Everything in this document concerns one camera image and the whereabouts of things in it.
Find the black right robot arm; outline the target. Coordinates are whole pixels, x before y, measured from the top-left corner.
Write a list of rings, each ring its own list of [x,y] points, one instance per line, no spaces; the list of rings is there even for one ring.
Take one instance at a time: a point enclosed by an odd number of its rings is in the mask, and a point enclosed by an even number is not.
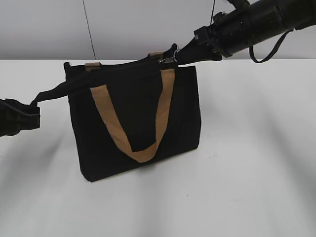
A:
[[[294,30],[316,24],[314,0],[232,0],[234,10],[218,12],[209,26],[194,32],[194,38],[175,53],[179,65],[200,61],[221,61],[248,49],[255,63],[270,60],[285,37]],[[272,37],[280,36],[271,52],[262,60],[255,58],[253,46]]]

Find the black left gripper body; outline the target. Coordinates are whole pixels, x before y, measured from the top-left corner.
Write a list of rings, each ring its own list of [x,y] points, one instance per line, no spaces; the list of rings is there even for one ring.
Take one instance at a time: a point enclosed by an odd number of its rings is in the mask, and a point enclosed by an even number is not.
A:
[[[14,99],[0,100],[0,135],[15,136],[22,130],[40,128],[40,108]]]

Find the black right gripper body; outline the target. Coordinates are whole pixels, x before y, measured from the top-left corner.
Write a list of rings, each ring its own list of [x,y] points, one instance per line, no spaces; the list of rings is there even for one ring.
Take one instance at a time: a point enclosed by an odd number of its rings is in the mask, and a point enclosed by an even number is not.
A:
[[[248,14],[248,11],[217,13],[211,25],[194,31],[197,44],[206,44],[226,58],[249,48]]]

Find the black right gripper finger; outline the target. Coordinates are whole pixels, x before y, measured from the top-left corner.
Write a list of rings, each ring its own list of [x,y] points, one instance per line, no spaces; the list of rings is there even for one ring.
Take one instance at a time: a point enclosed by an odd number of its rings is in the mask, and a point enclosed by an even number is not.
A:
[[[222,55],[213,52],[213,48],[207,43],[198,44],[192,39],[185,47],[175,53],[175,60],[178,65],[187,65],[202,61],[221,61]]]

